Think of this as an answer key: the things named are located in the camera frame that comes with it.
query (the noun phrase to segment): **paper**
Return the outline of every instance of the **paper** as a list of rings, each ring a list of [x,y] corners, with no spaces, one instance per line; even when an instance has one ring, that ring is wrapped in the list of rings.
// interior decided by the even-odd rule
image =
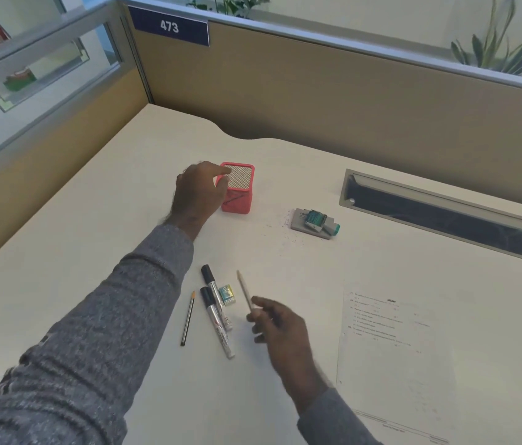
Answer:
[[[446,445],[454,438],[450,352],[428,310],[346,294],[337,388],[378,440]]]

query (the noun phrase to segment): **silver marker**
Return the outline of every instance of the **silver marker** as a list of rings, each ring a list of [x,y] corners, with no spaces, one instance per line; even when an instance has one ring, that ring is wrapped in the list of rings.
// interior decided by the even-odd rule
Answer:
[[[220,319],[222,320],[222,324],[227,331],[232,329],[232,322],[224,313],[222,309],[222,295],[220,295],[220,291],[218,290],[218,285],[213,277],[212,270],[209,268],[209,265],[204,265],[201,267],[201,274],[204,276],[205,284],[208,285],[209,291],[212,292],[213,300],[215,300],[216,309],[218,310],[218,314],[220,315]]]
[[[202,287],[201,296],[204,299],[205,308],[208,311],[209,319],[212,321],[213,328],[216,330],[216,334],[220,339],[220,343],[222,344],[222,348],[226,353],[226,357],[228,359],[232,359],[234,357],[234,352],[230,349],[230,345],[228,344],[228,333],[222,325],[220,315],[218,315],[218,310],[216,309],[215,303],[213,301],[211,290],[209,290],[207,286]]]

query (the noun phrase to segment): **gray sleeve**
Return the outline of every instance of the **gray sleeve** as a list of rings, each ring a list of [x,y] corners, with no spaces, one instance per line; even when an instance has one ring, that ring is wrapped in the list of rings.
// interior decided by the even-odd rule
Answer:
[[[298,430],[309,445],[381,445],[333,388],[300,416]]]
[[[0,383],[0,445],[120,444],[192,259],[183,231],[157,226],[24,353]]]

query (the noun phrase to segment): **white desk surface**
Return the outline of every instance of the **white desk surface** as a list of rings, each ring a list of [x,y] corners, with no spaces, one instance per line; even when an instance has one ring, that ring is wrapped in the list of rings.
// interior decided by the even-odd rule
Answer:
[[[207,120],[153,105],[0,249],[0,379],[167,214],[176,175],[204,159],[255,165],[253,206],[249,215],[216,213],[198,237],[181,297],[128,413],[126,444],[303,443],[265,347],[252,342],[236,269],[253,294],[279,299],[307,319],[316,360],[332,380],[346,290],[435,309],[453,356],[458,443],[522,444],[522,260],[338,202],[351,168],[515,214],[522,205],[285,141],[235,139]],[[290,230],[293,208],[335,217],[339,236],[325,241]],[[235,323],[232,361],[199,296],[187,345],[179,346],[206,263],[236,291],[227,308]],[[373,432],[390,445],[383,428]]]

